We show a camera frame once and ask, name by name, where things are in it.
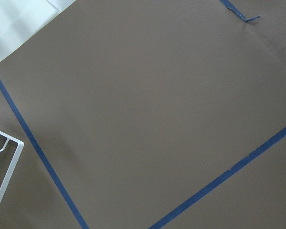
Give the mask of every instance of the blue painter's tape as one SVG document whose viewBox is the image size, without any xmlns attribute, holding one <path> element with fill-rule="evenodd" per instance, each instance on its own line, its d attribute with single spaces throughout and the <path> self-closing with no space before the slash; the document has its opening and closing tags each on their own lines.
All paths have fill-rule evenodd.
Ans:
<svg viewBox="0 0 286 229">
<path fill-rule="evenodd" d="M 56 172 L 54 171 L 53 167 L 49 163 L 49 161 L 48 161 L 47 157 L 45 156 L 44 152 L 42 151 L 41 147 L 37 143 L 33 133 L 29 129 L 29 126 L 26 124 L 24 118 L 20 114 L 18 108 L 16 107 L 15 103 L 13 102 L 11 96 L 9 95 L 8 91 L 6 90 L 6 88 L 3 85 L 1 80 L 0 80 L 0 90 L 1 90 L 1 92 L 3 94 L 3 96 L 5 97 L 6 101 L 10 105 L 12 111 L 14 112 L 14 114 L 15 114 L 16 118 L 18 119 L 20 125 L 22 126 L 24 132 L 28 136 L 28 138 L 29 138 L 30 142 L 32 143 L 34 149 L 36 150 L 38 156 L 40 157 L 40 159 L 43 162 L 44 166 L 48 170 L 50 176 L 52 177 L 54 183 L 56 184 L 56 187 L 60 191 L 61 195 L 63 196 L 63 198 L 67 202 L 70 210 L 72 211 L 72 213 L 74 214 L 75 218 L 77 219 L 78 223 L 80 224 L 82 229 L 89 229 L 87 223 L 85 222 L 85 220 L 83 219 L 83 217 L 80 214 L 79 210 L 75 206 L 75 204 L 72 201 L 71 197 L 69 196 L 67 190 L 63 186 L 61 180 L 58 178 Z"/>
<path fill-rule="evenodd" d="M 160 228 L 162 228 L 165 224 L 172 221 L 175 217 L 177 217 L 182 212 L 187 210 L 191 205 L 193 205 L 194 203 L 199 201 L 205 195 L 210 193 L 213 189 L 217 188 L 220 184 L 222 184 L 223 182 L 228 180 L 228 178 L 230 178 L 235 173 L 237 173 L 239 170 L 241 170 L 243 167 L 248 165 L 250 162 L 252 162 L 254 159 L 256 159 L 258 156 L 260 156 L 262 153 L 264 153 L 267 149 L 269 149 L 271 146 L 273 146 L 275 143 L 280 141 L 285 136 L 286 136 L 286 127 L 284 129 L 282 129 L 280 132 L 278 132 L 276 135 L 274 135 L 272 138 L 270 138 L 268 141 L 266 141 L 264 144 L 262 144 L 259 148 L 255 149 L 248 156 L 246 156 L 245 158 L 243 158 L 242 160 L 237 162 L 232 168 L 225 171 L 218 178 L 213 180 L 211 183 L 209 183 L 203 189 L 201 189 L 196 194 L 194 194 L 189 199 L 187 199 L 185 202 L 183 202 L 181 205 L 176 207 L 173 211 L 168 213 L 166 216 L 164 216 L 158 222 L 153 224 L 149 229 L 160 229 Z"/>
<path fill-rule="evenodd" d="M 228 1 L 228 0 L 220 0 L 220 1 L 222 4 L 224 4 L 229 10 L 231 10 L 233 13 L 235 13 L 237 15 L 237 17 L 239 17 L 244 22 L 254 21 L 255 19 L 261 17 L 259 15 L 259 16 L 247 19 L 230 1 Z"/>
</svg>

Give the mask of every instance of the white wire rack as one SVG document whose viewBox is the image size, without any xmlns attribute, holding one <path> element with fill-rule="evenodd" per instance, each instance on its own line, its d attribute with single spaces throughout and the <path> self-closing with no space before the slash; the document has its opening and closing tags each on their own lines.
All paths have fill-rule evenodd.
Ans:
<svg viewBox="0 0 286 229">
<path fill-rule="evenodd" d="M 12 136 L 7 135 L 4 132 L 1 132 L 1 131 L 0 131 L 0 135 L 6 138 L 5 143 L 4 143 L 3 147 L 2 147 L 2 149 L 0 149 L 0 152 L 3 152 L 5 150 L 5 148 L 6 148 L 6 146 L 7 146 L 9 141 L 13 141 L 13 142 L 17 143 L 17 147 L 16 147 L 16 150 L 15 150 L 14 156 L 12 157 L 12 160 L 10 162 L 8 170 L 7 170 L 7 172 L 5 174 L 5 177 L 3 179 L 3 182 L 2 182 L 2 184 L 0 186 L 0 203 L 1 203 L 3 195 L 5 193 L 5 190 L 6 190 L 7 186 L 8 186 L 8 184 L 9 184 L 11 175 L 13 174 L 13 171 L 15 169 L 15 166 L 16 166 L 17 162 L 18 162 L 19 156 L 20 156 L 20 154 L 22 152 L 24 143 L 22 141 L 16 139 L 16 138 L 14 138 L 14 137 L 12 137 Z"/>
</svg>

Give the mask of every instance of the blue tape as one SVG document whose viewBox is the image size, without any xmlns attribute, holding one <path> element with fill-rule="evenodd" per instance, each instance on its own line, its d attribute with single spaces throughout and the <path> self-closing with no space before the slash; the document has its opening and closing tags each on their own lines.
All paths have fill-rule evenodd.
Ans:
<svg viewBox="0 0 286 229">
<path fill-rule="evenodd" d="M 231 10 L 233 13 L 235 13 L 237 15 L 237 17 L 239 17 L 244 22 L 250 22 L 250 21 L 253 21 L 253 20 L 261 17 L 259 15 L 259 16 L 247 19 L 230 1 L 228 1 L 228 0 L 220 0 L 220 1 L 222 4 L 224 4 L 224 6 L 226 6 L 229 10 Z"/>
<path fill-rule="evenodd" d="M 48 161 L 47 157 L 45 156 L 44 152 L 42 151 L 41 147 L 37 143 L 34 135 L 32 134 L 31 130 L 29 129 L 29 126 L 26 124 L 25 120 L 23 119 L 22 115 L 20 114 L 18 108 L 16 107 L 15 103 L 13 102 L 11 96 L 9 95 L 8 91 L 4 87 L 4 85 L 3 85 L 1 80 L 0 80 L 0 90 L 1 90 L 1 92 L 3 94 L 3 96 L 5 97 L 6 101 L 10 105 L 12 111 L 14 112 L 14 114 L 15 114 L 16 118 L 18 119 L 20 125 L 22 126 L 24 132 L 28 136 L 28 138 L 29 138 L 30 142 L 32 143 L 34 149 L 36 150 L 38 156 L 40 157 L 40 159 L 43 162 L 44 166 L 48 170 L 50 176 L 52 177 L 54 183 L 56 184 L 56 187 L 58 188 L 58 190 L 60 191 L 61 195 L 63 196 L 63 198 L 67 202 L 67 204 L 68 204 L 70 210 L 72 211 L 73 215 L 77 219 L 78 223 L 80 224 L 82 229 L 89 229 L 87 223 L 85 222 L 85 220 L 83 219 L 83 217 L 80 214 L 79 210 L 75 206 L 75 204 L 72 201 L 71 197 L 69 196 L 67 190 L 63 186 L 61 180 L 58 178 L 56 172 L 54 171 L 53 167 L 49 163 L 49 161 Z"/>
<path fill-rule="evenodd" d="M 203 198 L 205 195 L 207 195 L 209 192 L 211 192 L 213 189 L 217 188 L 220 184 L 228 180 L 231 176 L 233 176 L 235 173 L 237 173 L 239 170 L 241 170 L 243 167 L 248 165 L 250 162 L 252 162 L 254 159 L 256 159 L 258 156 L 260 156 L 262 153 L 264 153 L 267 149 L 269 149 L 271 146 L 273 146 L 275 143 L 277 143 L 279 140 L 281 140 L 283 137 L 286 136 L 286 127 L 282 129 L 280 132 L 278 132 L 276 135 L 274 135 L 272 138 L 270 138 L 268 141 L 266 141 L 264 144 L 262 144 L 259 148 L 254 150 L 252 153 L 250 153 L 248 156 L 237 162 L 232 168 L 225 171 L 222 175 L 220 175 L 218 178 L 213 180 L 210 184 L 205 186 L 203 189 L 198 191 L 196 194 L 191 196 L 189 199 L 187 199 L 185 202 L 183 202 L 181 205 L 176 207 L 173 211 L 168 213 L 166 216 L 164 216 L 162 219 L 160 219 L 158 222 L 153 224 L 149 229 L 160 229 L 168 222 L 172 221 L 175 217 L 180 215 L 182 212 L 187 210 L 191 205 L 199 201 L 201 198 Z"/>
</svg>

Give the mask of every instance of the white fabric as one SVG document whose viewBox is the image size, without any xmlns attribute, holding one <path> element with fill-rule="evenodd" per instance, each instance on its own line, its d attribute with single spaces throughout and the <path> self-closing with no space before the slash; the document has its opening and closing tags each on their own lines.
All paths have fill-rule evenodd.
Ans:
<svg viewBox="0 0 286 229">
<path fill-rule="evenodd" d="M 0 0 L 0 62 L 75 0 Z"/>
</svg>

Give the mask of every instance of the white metal frame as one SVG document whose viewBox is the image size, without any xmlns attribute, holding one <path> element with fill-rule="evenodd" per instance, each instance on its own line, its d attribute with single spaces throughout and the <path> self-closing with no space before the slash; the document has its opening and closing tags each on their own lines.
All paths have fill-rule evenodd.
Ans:
<svg viewBox="0 0 286 229">
<path fill-rule="evenodd" d="M 15 150 L 15 153 L 14 153 L 14 156 L 10 162 L 10 165 L 9 165 L 9 168 L 5 174 L 5 177 L 3 179 L 3 182 L 1 184 L 1 187 L 0 187 L 0 203 L 2 201 L 2 198 L 3 198 L 3 195 L 5 193 L 5 190 L 9 184 L 9 181 L 10 181 L 10 178 L 11 178 L 11 175 L 13 174 L 14 172 L 14 169 L 15 169 L 15 166 L 18 162 L 18 159 L 19 159 L 19 156 L 22 152 L 22 149 L 23 149 L 23 146 L 24 146 L 24 143 L 12 136 L 9 136 L 7 134 L 5 134 L 4 132 L 1 132 L 0 131 L 0 135 L 1 136 L 4 136 L 6 138 L 6 141 L 2 147 L 2 149 L 0 149 L 0 152 L 4 151 L 5 150 L 5 147 L 6 145 L 8 144 L 9 141 L 13 141 L 13 142 L 16 142 L 17 143 L 17 147 L 16 147 L 16 150 Z"/>
</svg>

